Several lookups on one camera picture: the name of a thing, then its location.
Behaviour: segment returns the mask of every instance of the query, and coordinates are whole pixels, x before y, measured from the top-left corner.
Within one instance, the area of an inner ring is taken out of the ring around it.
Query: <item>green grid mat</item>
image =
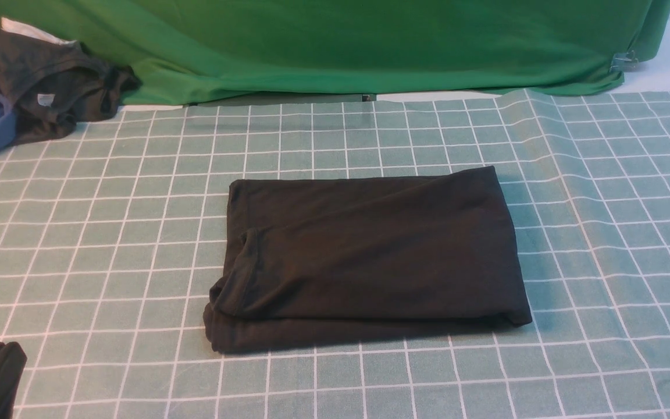
[[[240,177],[495,165],[534,323],[210,350]],[[670,93],[121,112],[0,155],[0,340],[18,419],[670,418]]]

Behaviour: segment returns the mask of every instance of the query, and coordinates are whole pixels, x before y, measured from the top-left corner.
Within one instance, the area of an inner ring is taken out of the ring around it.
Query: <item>white fabric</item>
[[[2,17],[2,31],[9,32],[11,34],[24,35],[25,37],[35,38],[36,40],[42,40],[56,45],[72,46],[77,44],[77,41],[67,41],[62,40],[61,38],[56,38],[53,35],[48,34],[48,32],[38,29],[37,27],[7,19],[6,17]]]

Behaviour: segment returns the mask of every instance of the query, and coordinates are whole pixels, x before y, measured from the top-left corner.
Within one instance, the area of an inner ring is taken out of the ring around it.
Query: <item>grid pattern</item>
[[[236,178],[495,165],[534,323],[210,350]],[[670,93],[122,112],[0,155],[0,340],[18,419],[670,418]]]

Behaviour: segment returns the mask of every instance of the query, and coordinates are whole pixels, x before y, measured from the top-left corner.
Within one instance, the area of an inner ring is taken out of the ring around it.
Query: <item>clothing tag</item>
[[[56,95],[38,95],[38,104],[50,107],[54,103],[55,97]]]

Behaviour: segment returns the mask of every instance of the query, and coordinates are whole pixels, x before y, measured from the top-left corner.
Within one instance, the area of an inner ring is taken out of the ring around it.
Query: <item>green fabric backdrop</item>
[[[257,91],[616,87],[658,50],[670,0],[0,0],[0,16],[130,64],[131,104]]]

